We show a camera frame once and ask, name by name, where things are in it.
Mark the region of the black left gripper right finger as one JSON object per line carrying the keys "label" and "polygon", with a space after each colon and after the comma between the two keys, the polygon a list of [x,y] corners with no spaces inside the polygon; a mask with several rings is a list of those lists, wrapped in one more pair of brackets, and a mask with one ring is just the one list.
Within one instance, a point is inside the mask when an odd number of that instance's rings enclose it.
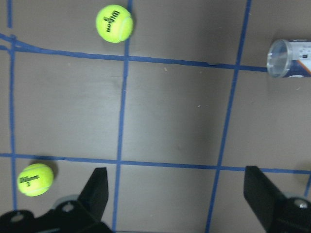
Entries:
{"label": "black left gripper right finger", "polygon": [[257,166],[245,167],[243,195],[264,230],[278,231],[287,197]]}

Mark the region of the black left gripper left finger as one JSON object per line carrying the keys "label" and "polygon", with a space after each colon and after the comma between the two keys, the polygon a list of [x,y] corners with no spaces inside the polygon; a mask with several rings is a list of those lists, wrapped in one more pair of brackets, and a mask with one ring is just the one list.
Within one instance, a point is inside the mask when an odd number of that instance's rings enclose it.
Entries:
{"label": "black left gripper left finger", "polygon": [[105,167],[97,167],[89,177],[77,200],[96,221],[101,221],[108,198],[107,169]]}

